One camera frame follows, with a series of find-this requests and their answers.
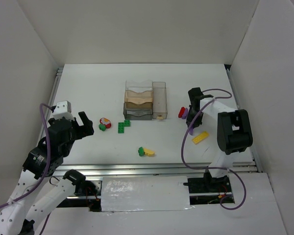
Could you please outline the purple arch lego brick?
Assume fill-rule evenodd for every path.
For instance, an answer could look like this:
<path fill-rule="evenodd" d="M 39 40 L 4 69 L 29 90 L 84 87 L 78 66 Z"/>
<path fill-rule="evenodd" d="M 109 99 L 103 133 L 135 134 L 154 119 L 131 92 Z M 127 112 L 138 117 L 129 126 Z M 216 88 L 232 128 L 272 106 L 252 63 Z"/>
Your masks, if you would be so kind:
<path fill-rule="evenodd" d="M 187 116 L 188 116 L 188 108 L 186 108 L 185 110 L 184 110 L 184 113 L 183 113 L 183 115 L 182 115 L 182 119 L 186 119 L 187 118 Z"/>

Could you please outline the red arch lego brick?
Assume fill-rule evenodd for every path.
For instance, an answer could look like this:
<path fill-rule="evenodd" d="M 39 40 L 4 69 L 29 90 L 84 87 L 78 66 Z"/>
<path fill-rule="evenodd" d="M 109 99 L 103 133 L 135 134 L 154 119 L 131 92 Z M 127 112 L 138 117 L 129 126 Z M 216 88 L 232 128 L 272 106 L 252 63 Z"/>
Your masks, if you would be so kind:
<path fill-rule="evenodd" d="M 185 112 L 186 108 L 185 107 L 181 107 L 180 111 L 179 111 L 179 114 L 178 114 L 178 117 L 179 118 L 182 118 L 184 112 Z"/>

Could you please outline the purple square lego brick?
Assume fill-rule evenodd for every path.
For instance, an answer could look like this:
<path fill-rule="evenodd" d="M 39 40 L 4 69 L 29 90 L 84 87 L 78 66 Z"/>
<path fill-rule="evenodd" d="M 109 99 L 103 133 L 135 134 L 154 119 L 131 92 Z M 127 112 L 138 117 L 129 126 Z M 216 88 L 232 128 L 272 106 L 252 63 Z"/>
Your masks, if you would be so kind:
<path fill-rule="evenodd" d="M 190 130 L 189 130 L 189 134 L 190 134 L 191 136 L 194 135 L 194 127 L 193 127 L 193 126 L 190 128 Z"/>

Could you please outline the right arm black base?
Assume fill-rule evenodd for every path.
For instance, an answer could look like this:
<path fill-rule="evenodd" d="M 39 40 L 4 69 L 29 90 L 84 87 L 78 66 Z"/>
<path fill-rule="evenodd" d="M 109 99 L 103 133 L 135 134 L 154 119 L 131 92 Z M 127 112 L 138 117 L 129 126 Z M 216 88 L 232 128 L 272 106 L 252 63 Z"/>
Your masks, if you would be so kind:
<path fill-rule="evenodd" d="M 208 174 L 199 178 L 188 178 L 183 183 L 188 188 L 190 195 L 222 195 L 232 192 L 228 176 L 212 178 Z"/>

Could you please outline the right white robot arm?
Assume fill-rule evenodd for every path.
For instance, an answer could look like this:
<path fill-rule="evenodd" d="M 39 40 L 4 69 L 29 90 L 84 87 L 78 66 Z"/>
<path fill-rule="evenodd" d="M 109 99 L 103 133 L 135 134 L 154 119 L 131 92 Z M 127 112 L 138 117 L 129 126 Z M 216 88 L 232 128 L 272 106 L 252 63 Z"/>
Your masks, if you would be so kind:
<path fill-rule="evenodd" d="M 188 133 L 202 125 L 205 114 L 212 117 L 217 122 L 219 150 L 207 171 L 215 179 L 225 177 L 238 154 L 246 151 L 253 144 L 248 112 L 245 109 L 234 109 L 221 103 L 221 99 L 230 99 L 232 94 L 223 89 L 217 89 L 217 91 L 225 92 L 228 96 L 204 94 L 200 87 L 188 91 L 190 99 L 186 117 L 188 129 L 181 146 L 181 158 L 184 162 L 184 144 Z"/>

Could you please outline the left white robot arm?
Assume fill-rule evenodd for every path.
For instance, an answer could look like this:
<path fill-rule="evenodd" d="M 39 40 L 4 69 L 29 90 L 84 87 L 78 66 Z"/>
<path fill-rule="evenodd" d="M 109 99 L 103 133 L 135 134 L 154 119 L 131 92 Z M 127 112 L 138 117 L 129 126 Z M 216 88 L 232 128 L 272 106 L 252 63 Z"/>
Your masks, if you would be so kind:
<path fill-rule="evenodd" d="M 71 169 L 50 192 L 36 200 L 43 185 L 69 155 L 74 142 L 94 134 L 93 123 L 85 112 L 78 115 L 82 125 L 75 118 L 65 116 L 43 121 L 46 136 L 29 152 L 15 189 L 0 206 L 0 235 L 33 235 L 62 201 L 85 190 L 85 175 Z"/>

